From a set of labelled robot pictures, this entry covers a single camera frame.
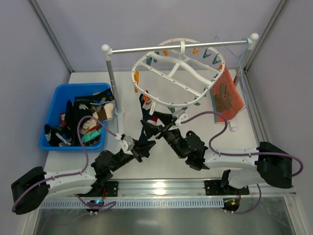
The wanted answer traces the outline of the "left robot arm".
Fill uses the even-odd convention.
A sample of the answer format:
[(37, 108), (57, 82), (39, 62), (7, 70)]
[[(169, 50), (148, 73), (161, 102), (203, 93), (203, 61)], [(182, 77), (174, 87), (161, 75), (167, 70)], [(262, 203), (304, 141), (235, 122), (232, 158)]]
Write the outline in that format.
[(12, 183), (12, 212), (16, 215), (26, 214), (46, 200), (75, 194), (82, 197), (101, 196), (114, 171), (132, 160), (142, 162), (144, 157), (150, 155), (149, 151), (155, 144), (155, 141), (145, 144), (134, 141), (130, 147), (121, 148), (115, 154), (104, 150), (93, 163), (77, 170), (47, 172), (41, 166), (35, 167)]

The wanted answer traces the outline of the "beige brown striped sock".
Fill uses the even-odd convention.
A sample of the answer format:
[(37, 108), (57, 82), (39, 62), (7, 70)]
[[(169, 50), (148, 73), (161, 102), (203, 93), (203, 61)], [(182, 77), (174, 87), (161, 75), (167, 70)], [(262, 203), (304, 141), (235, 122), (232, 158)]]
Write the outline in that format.
[(114, 105), (112, 103), (108, 103), (101, 107), (101, 109), (97, 112), (99, 121), (107, 121), (113, 118), (113, 109)]

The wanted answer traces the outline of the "white oval clip hanger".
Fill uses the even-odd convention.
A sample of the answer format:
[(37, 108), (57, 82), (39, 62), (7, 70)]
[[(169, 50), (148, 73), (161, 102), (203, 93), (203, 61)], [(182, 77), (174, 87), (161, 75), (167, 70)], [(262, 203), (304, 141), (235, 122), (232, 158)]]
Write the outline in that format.
[(150, 50), (132, 68), (134, 91), (152, 100), (152, 107), (187, 109), (200, 106), (225, 69), (225, 59), (214, 47), (174, 38)]

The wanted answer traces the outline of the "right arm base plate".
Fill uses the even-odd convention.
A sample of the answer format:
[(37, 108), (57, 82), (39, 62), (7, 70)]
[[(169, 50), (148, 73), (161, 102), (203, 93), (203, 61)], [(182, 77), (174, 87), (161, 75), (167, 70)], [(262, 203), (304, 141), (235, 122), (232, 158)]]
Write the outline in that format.
[(206, 196), (225, 196), (225, 195), (249, 195), (248, 186), (241, 189), (223, 188), (221, 180), (206, 180), (204, 183), (204, 190)]

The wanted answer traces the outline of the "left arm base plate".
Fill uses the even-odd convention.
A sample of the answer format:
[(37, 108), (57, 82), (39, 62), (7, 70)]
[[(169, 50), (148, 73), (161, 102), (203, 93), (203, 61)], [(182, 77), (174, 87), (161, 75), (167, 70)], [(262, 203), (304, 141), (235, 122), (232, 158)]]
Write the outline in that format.
[(99, 197), (117, 197), (118, 196), (118, 181), (107, 181), (100, 187), (97, 196)]

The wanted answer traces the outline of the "black blue sport sock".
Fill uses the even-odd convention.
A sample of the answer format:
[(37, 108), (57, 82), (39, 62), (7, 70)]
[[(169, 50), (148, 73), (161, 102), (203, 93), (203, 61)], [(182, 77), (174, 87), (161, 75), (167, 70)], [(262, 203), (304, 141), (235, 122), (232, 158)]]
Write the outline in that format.
[(71, 133), (61, 126), (44, 126), (45, 138), (52, 147), (72, 146)]
[(75, 102), (89, 104), (89, 105), (102, 105), (107, 102), (114, 101), (114, 96), (110, 88), (93, 95), (77, 96)]

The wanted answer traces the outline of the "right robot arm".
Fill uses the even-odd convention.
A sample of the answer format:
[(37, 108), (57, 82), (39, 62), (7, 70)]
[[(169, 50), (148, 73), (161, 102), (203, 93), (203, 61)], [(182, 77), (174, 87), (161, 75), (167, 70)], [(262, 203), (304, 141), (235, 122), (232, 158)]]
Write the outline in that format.
[(141, 124), (147, 138), (165, 139), (177, 156), (194, 170), (224, 168), (220, 187), (227, 194), (256, 184), (266, 183), (275, 188), (292, 187), (292, 158), (269, 142), (240, 150), (215, 150), (193, 131), (181, 136), (179, 127), (190, 121), (185, 111), (172, 114), (156, 112), (161, 125), (146, 120)]

